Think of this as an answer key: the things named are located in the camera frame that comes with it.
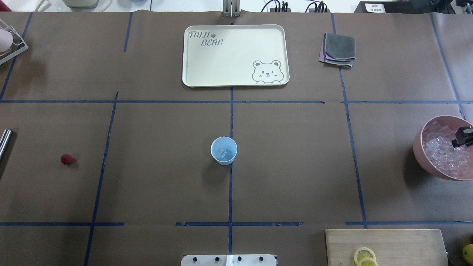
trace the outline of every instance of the blue tape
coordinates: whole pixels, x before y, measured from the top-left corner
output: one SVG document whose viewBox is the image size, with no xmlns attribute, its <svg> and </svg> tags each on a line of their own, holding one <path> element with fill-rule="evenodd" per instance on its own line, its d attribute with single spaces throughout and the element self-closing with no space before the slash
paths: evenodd
<svg viewBox="0 0 473 266">
<path fill-rule="evenodd" d="M 228 226 L 228 222 L 177 222 L 175 224 L 178 227 L 187 227 L 187 226 Z"/>
<path fill-rule="evenodd" d="M 88 238 L 88 241 L 87 241 L 87 250 L 86 250 L 86 257 L 84 259 L 84 266 L 87 266 L 88 264 L 88 258 L 89 258 L 89 255 L 90 255 L 90 247 L 92 246 L 92 237 L 94 235 L 94 226 L 92 225 L 90 227 L 90 231 L 89 231 L 89 238 Z"/>
<path fill-rule="evenodd" d="M 96 222 L 94 226 L 125 226 L 124 222 Z"/>
<path fill-rule="evenodd" d="M 23 39 L 25 39 L 25 36 L 26 36 L 26 32 L 28 31 L 28 27 L 29 27 L 29 24 L 31 22 L 31 18 L 33 17 L 33 13 L 30 12 L 30 15 L 28 17 L 28 21 L 26 22 L 26 25 L 25 25 L 25 30 L 23 30 L 23 34 L 21 35 L 21 37 Z M 3 99 L 3 95 L 5 94 L 5 91 L 7 90 L 7 85 L 8 85 L 8 81 L 10 80 L 10 76 L 11 76 L 11 73 L 13 71 L 13 67 L 15 66 L 15 62 L 17 61 L 17 56 L 15 56 L 13 58 L 13 61 L 11 62 L 11 65 L 10 65 L 10 69 L 8 70 L 8 74 L 7 74 L 7 78 L 5 79 L 5 83 L 3 84 L 3 88 L 1 90 L 1 93 L 0 93 L 0 101 L 2 101 Z"/>
<path fill-rule="evenodd" d="M 230 101 L 120 100 L 119 104 L 229 104 Z"/>
<path fill-rule="evenodd" d="M 347 103 L 348 104 L 457 104 L 456 101 L 347 101 Z"/>
<path fill-rule="evenodd" d="M 228 189 L 228 253 L 232 254 L 232 232 L 233 232 L 233 163 L 230 164 L 230 181 Z"/>
<path fill-rule="evenodd" d="M 233 139 L 233 87 L 230 87 L 230 138 Z M 233 253 L 233 163 L 229 168 L 229 186 L 228 186 L 228 253 Z"/>
<path fill-rule="evenodd" d="M 356 151 L 355 151 L 355 141 L 353 140 L 353 131 L 351 128 L 351 120 L 350 120 L 350 112 L 348 110 L 348 100 L 347 100 L 347 92 L 345 90 L 345 81 L 343 80 L 342 76 L 342 67 L 338 67 L 338 71 L 340 72 L 340 81 L 342 83 L 342 88 L 343 88 L 343 102 L 345 105 L 345 114 L 347 116 L 347 124 L 348 124 L 348 133 L 350 135 L 350 144 L 351 144 L 351 153 L 353 156 L 353 160 L 355 161 L 355 172 L 356 172 L 356 181 L 358 185 L 358 198 L 359 198 L 359 206 L 361 208 L 361 217 L 363 219 L 363 227 L 365 229 L 368 228 L 368 225 L 366 223 L 366 213 L 365 213 L 365 204 L 363 201 L 363 192 L 361 190 L 361 181 L 359 178 L 359 169 L 358 169 L 358 160 L 356 157 Z"/>
<path fill-rule="evenodd" d="M 234 222 L 234 226 L 300 226 L 304 222 Z"/>
<path fill-rule="evenodd" d="M 442 56 L 442 60 L 444 62 L 445 70 L 447 71 L 448 80 L 450 81 L 450 85 L 452 86 L 452 89 L 453 89 L 453 94 L 455 95 L 455 99 L 456 99 L 456 102 L 458 104 L 458 109 L 460 111 L 460 114 L 462 115 L 462 118 L 465 119 L 463 108 L 462 108 L 462 105 L 460 104 L 460 98 L 458 97 L 458 93 L 456 91 L 455 84 L 453 83 L 452 74 L 450 73 L 450 68 L 448 67 L 447 60 L 445 59 L 445 55 L 443 53 L 442 45 L 440 44 L 440 39 L 438 38 L 437 27 L 435 26 L 434 16 L 433 16 L 432 12 L 430 13 L 430 21 L 432 22 L 432 27 L 434 29 L 435 40 L 437 41 L 437 46 L 438 46 L 438 49 L 440 50 L 440 55 Z"/>
<path fill-rule="evenodd" d="M 125 46 L 123 47 L 124 53 L 126 53 L 126 49 L 128 48 L 128 38 L 130 37 L 130 28 L 131 28 L 132 19 L 133 19 L 133 12 L 130 12 L 130 18 L 128 20 L 128 29 L 126 30 Z"/>
<path fill-rule="evenodd" d="M 0 222 L 0 226 L 91 226 L 91 222 Z M 124 222 L 100 222 L 95 226 L 125 226 Z"/>
<path fill-rule="evenodd" d="M 114 107 L 112 109 L 112 116 L 110 118 L 110 125 L 108 126 L 108 134 L 107 134 L 107 141 L 106 141 L 106 144 L 105 144 L 104 159 L 102 161 L 102 168 L 100 169 L 100 178 L 98 180 L 97 195 L 95 197 L 94 213 L 92 215 L 92 224 L 90 226 L 89 239 L 88 239 L 88 242 L 87 242 L 86 257 L 84 259 L 84 266 L 86 266 L 88 264 L 90 248 L 91 248 L 91 245 L 92 245 L 92 238 L 94 236 L 94 226 L 95 226 L 95 221 L 96 221 L 96 218 L 97 218 L 98 201 L 100 199 L 100 192 L 102 190 L 102 182 L 104 180 L 105 162 L 107 161 L 108 147 L 110 145 L 110 133 L 112 131 L 112 126 L 114 124 L 115 110 L 116 110 L 116 107 L 117 107 L 117 99 L 118 99 L 118 92 L 115 95 Z"/>
<path fill-rule="evenodd" d="M 0 226 L 90 226 L 89 222 L 0 222 Z"/>
<path fill-rule="evenodd" d="M 323 101 L 234 101 L 235 104 L 324 104 Z"/>
<path fill-rule="evenodd" d="M 232 226 L 300 226 L 303 224 L 304 222 L 233 222 L 232 221 Z M 228 222 L 185 222 L 185 223 L 177 222 L 175 225 L 177 227 L 228 226 Z"/>
<path fill-rule="evenodd" d="M 9 104 L 112 104 L 113 101 L 95 100 L 3 100 L 2 103 Z"/>
<path fill-rule="evenodd" d="M 335 26 L 335 16 L 333 13 L 330 13 L 332 15 L 332 28 L 333 28 L 333 34 L 337 34 L 337 27 Z"/>
<path fill-rule="evenodd" d="M 466 224 L 473 221 L 387 221 L 387 222 L 367 222 L 368 225 L 416 225 L 416 224 Z M 363 225 L 363 222 L 346 222 L 345 225 Z"/>
</svg>

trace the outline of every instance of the pink bowl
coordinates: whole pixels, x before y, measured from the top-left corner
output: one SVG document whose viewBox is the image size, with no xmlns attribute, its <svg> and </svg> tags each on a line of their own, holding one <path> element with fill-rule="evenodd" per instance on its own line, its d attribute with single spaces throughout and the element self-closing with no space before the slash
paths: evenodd
<svg viewBox="0 0 473 266">
<path fill-rule="evenodd" d="M 417 162 L 420 164 L 420 166 L 422 168 L 424 168 L 424 170 L 426 170 L 430 174 L 432 174 L 436 177 L 442 178 L 442 179 L 460 180 L 460 181 L 472 180 L 473 179 L 473 171 L 469 174 L 462 175 L 462 176 L 459 176 L 459 177 L 451 177 L 451 176 L 448 176 L 448 175 L 440 172 L 430 162 L 430 160 L 427 158 L 427 155 L 425 155 L 424 147 L 422 146 L 422 134 L 424 132 L 424 128 L 428 124 L 430 124 L 434 121 L 437 121 L 441 125 L 447 125 L 451 130 L 455 130 L 455 131 L 458 130 L 458 128 L 461 127 L 461 126 L 473 126 L 472 124 L 470 124 L 469 122 L 467 122 L 467 121 L 465 121 L 461 118 L 458 118 L 458 117 L 455 117 L 455 116 L 450 116 L 450 115 L 441 115 L 441 116 L 437 116 L 437 117 L 434 117 L 434 118 L 430 119 L 420 129 L 419 133 L 417 133 L 417 135 L 415 136 L 415 139 L 414 139 L 413 149 L 414 149 L 414 156 L 415 156 Z"/>
</svg>

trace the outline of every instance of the lemon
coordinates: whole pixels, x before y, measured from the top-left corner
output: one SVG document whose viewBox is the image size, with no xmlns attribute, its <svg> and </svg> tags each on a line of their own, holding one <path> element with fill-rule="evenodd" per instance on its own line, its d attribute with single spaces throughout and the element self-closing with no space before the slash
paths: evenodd
<svg viewBox="0 0 473 266">
<path fill-rule="evenodd" d="M 376 262 L 375 260 L 373 260 L 372 258 L 370 257 L 366 257 L 364 259 L 362 259 L 358 264 L 357 266 L 378 266 L 378 262 Z"/>
<path fill-rule="evenodd" d="M 355 250 L 353 253 L 353 260 L 355 261 L 355 265 L 359 265 L 360 261 L 364 258 L 373 259 L 376 262 L 375 253 L 367 247 L 360 247 L 359 249 Z"/>
<path fill-rule="evenodd" d="M 463 258 L 468 264 L 473 265 L 473 244 L 466 245 L 462 251 Z"/>
</svg>

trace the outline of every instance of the lemon slice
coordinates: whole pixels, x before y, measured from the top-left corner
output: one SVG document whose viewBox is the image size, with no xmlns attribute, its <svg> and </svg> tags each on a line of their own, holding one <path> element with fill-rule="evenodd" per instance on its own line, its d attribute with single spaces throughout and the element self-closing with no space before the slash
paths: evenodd
<svg viewBox="0 0 473 266">
<path fill-rule="evenodd" d="M 367 247 L 360 247 L 359 249 L 355 250 L 353 253 L 353 260 L 355 261 L 355 265 L 359 265 L 360 261 L 364 258 L 373 259 L 376 262 L 375 253 Z"/>
<path fill-rule="evenodd" d="M 370 257 L 362 259 L 357 266 L 378 266 L 378 262 Z"/>
</svg>

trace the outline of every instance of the dish rack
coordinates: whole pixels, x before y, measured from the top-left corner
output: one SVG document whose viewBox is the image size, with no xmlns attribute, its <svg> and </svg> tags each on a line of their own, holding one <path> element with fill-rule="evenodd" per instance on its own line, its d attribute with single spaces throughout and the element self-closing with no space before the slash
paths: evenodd
<svg viewBox="0 0 473 266">
<path fill-rule="evenodd" d="M 18 34 L 14 27 L 7 25 L 3 20 L 0 19 L 0 28 L 10 32 L 13 35 L 13 44 L 11 47 L 0 53 L 0 65 L 6 61 L 12 59 L 13 57 L 19 55 L 20 53 L 28 50 L 28 45 L 25 43 L 23 38 Z"/>
</svg>

